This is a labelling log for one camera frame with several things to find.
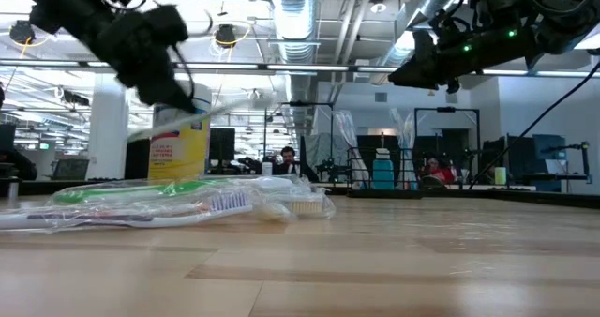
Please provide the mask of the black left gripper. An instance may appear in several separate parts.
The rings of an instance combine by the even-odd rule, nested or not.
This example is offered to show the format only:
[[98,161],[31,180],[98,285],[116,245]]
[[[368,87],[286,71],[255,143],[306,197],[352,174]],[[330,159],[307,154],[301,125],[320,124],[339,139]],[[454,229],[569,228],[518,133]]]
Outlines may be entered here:
[[162,5],[118,16],[97,35],[95,55],[116,71],[120,83],[139,89],[142,103],[195,113],[193,102],[174,78],[168,52],[187,39],[187,26],[176,7]]

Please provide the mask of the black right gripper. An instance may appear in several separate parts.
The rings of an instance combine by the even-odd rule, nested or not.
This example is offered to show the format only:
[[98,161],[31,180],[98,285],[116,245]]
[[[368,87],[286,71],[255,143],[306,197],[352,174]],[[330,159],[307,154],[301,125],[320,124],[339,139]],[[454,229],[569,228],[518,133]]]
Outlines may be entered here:
[[447,94],[455,94],[460,88],[456,64],[462,52],[472,49],[467,44],[471,26],[443,9],[427,23],[438,37],[437,42],[428,32],[416,31],[413,34],[414,56],[390,73],[387,80],[396,86],[421,89],[437,90],[445,85]]

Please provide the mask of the grey tarp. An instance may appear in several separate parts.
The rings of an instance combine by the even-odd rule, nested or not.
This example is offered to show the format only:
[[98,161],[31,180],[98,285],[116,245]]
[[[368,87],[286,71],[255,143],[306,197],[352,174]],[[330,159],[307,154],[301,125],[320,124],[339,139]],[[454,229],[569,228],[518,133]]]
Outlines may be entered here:
[[311,168],[332,159],[338,166],[347,163],[348,145],[341,135],[329,133],[308,135],[305,137],[307,164]]

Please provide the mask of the white pillar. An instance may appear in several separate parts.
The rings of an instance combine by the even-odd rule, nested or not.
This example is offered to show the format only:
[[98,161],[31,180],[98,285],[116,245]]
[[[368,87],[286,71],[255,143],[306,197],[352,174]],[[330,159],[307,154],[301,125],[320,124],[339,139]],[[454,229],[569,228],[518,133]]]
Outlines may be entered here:
[[128,136],[127,89],[114,74],[96,73],[91,103],[87,179],[122,179]]

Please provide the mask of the ribbed silver ventilation duct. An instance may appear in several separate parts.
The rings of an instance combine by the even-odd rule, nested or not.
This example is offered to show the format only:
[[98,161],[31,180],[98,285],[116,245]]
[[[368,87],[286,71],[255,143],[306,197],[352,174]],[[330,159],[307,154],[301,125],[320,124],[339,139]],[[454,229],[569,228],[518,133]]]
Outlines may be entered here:
[[271,0],[280,57],[286,64],[314,61],[317,0]]

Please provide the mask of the blue grey monitor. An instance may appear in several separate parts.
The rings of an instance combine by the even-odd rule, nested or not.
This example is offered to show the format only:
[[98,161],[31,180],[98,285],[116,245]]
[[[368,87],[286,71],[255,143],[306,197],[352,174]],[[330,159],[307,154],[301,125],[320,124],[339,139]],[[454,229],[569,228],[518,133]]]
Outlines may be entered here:
[[567,154],[562,149],[565,139],[560,135],[534,134],[533,143],[535,149],[536,174],[540,177],[535,181],[538,190],[561,192],[562,181],[557,179],[558,174],[567,173]]

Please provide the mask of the green toothbrush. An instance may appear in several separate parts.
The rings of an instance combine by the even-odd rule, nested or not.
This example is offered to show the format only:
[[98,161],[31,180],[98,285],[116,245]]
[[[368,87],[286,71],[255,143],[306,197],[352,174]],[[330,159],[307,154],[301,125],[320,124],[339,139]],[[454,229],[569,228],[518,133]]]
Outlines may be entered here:
[[149,186],[129,186],[122,188],[106,188],[100,184],[100,189],[70,188],[63,189],[52,195],[49,202],[52,204],[87,204],[94,201],[109,201],[142,198],[159,198],[187,195],[200,189],[212,188],[217,180],[189,180],[185,182],[168,182],[165,184],[154,184]]

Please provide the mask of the long ceiling light bar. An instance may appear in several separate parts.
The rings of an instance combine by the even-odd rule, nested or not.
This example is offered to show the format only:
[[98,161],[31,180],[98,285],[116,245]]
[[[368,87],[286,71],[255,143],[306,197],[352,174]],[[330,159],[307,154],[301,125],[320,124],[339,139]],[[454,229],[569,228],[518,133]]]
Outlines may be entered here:
[[[98,61],[62,61],[62,60],[31,60],[31,59],[0,59],[0,66],[20,66],[38,68],[108,68],[109,65]],[[240,63],[172,63],[173,68],[190,68],[192,70],[270,70],[270,71],[308,71],[308,72],[344,72],[348,66],[323,65],[290,65],[290,64],[240,64]]]

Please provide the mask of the yellow disinfecting wipes canister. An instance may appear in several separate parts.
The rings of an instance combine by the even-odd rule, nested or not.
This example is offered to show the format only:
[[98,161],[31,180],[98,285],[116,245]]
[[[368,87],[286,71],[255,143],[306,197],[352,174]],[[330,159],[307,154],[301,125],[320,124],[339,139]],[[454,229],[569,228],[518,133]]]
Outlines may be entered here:
[[[193,104],[196,114],[212,108],[212,93],[200,83],[194,83]],[[191,115],[174,107],[158,104],[154,107],[153,128]],[[160,133],[150,140],[148,179],[198,178],[205,172],[210,147],[210,119],[187,124],[173,131]]]

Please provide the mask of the black metal stand frame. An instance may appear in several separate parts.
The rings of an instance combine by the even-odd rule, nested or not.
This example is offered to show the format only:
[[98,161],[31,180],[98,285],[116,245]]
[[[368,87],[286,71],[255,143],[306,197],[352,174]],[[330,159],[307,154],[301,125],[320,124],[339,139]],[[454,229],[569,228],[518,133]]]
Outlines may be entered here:
[[[333,113],[335,106],[331,102],[286,101],[279,102],[273,110],[265,109],[262,116],[262,137],[259,140],[261,159],[272,152],[279,154],[284,146],[291,146],[296,152],[296,160],[307,164],[305,137],[320,133],[335,135]],[[330,158],[320,165],[333,164]]]
[[474,150],[465,149],[464,152],[466,157],[469,159],[469,171],[472,170],[473,166],[473,157],[477,157],[477,162],[480,162],[481,158],[481,113],[479,109],[474,108],[456,108],[454,106],[442,106],[442,107],[417,107],[413,110],[414,117],[414,134],[415,137],[418,137],[418,129],[419,123],[426,118],[424,115],[422,118],[419,117],[418,113],[422,112],[435,112],[435,113],[463,113],[467,118],[469,118],[475,124],[475,133],[476,133],[476,148]]

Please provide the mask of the person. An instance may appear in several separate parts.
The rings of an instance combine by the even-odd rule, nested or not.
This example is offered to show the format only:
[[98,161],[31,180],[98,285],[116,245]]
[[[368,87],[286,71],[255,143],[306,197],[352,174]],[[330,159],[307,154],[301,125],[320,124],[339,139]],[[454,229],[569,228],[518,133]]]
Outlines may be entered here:
[[38,177],[36,165],[25,155],[17,150],[0,150],[0,163],[13,165],[15,176],[22,180],[34,181]]
[[426,187],[444,188],[446,185],[453,184],[456,181],[453,171],[447,163],[437,158],[428,158],[421,182]]
[[318,182],[319,178],[306,164],[295,163],[295,151],[290,146],[281,149],[282,163],[273,167],[273,175],[295,174],[305,176],[310,182]]

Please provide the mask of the grey metal post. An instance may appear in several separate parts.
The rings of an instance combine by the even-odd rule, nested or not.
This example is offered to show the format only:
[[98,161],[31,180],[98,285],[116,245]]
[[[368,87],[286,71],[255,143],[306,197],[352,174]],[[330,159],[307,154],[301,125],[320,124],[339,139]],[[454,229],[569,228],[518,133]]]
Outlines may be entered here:
[[7,181],[7,206],[13,209],[16,208],[18,204],[21,179],[17,176],[10,176]]

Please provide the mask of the black monitor panel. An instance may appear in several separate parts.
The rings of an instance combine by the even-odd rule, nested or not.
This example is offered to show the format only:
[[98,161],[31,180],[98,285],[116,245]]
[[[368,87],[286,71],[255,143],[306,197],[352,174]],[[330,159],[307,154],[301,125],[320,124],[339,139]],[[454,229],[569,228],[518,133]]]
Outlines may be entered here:
[[514,143],[516,136],[502,136],[483,143],[482,167],[491,164],[489,176],[496,167],[505,167],[507,178],[512,183],[521,183],[525,174],[533,173],[535,161],[534,140],[524,137]]

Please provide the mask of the black computer monitor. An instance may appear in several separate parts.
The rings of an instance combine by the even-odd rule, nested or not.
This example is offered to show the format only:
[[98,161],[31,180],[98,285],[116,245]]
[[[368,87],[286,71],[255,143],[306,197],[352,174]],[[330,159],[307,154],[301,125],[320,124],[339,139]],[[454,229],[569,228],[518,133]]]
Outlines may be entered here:
[[235,154],[235,129],[210,129],[209,158],[211,160],[233,160]]

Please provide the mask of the grey laptop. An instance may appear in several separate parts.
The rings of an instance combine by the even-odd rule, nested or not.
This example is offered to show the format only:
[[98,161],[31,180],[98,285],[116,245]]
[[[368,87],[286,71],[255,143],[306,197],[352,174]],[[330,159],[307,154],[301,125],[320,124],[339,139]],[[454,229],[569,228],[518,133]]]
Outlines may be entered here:
[[84,180],[89,160],[84,158],[59,159],[53,170],[51,180]]

